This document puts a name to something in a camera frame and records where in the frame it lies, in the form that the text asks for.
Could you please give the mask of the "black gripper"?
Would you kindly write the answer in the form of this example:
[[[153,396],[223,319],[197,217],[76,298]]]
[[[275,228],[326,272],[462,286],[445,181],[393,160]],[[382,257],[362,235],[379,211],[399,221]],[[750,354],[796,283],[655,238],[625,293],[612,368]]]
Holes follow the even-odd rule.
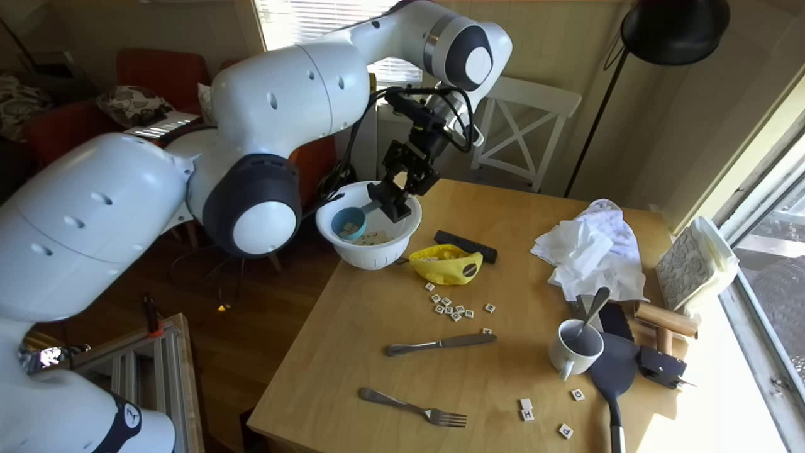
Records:
[[[448,145],[470,148],[467,94],[456,86],[388,89],[382,99],[394,113],[413,120],[408,140],[391,144],[382,159],[382,181],[393,183],[397,176],[406,176],[403,191],[425,193],[437,181],[435,159]]]

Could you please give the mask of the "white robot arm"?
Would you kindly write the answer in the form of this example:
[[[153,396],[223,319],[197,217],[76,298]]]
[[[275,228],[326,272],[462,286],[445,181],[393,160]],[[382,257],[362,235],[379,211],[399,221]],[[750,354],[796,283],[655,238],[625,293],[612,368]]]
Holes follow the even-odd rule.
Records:
[[[291,153],[364,115],[372,64],[403,57],[430,74],[433,129],[456,137],[474,129],[510,54],[495,22],[399,0],[230,66],[212,82],[204,132],[165,145],[100,134],[36,173],[0,206],[0,453],[173,453],[169,416],[71,369],[27,372],[22,338],[82,311],[189,218],[233,257],[281,249],[303,223]]]

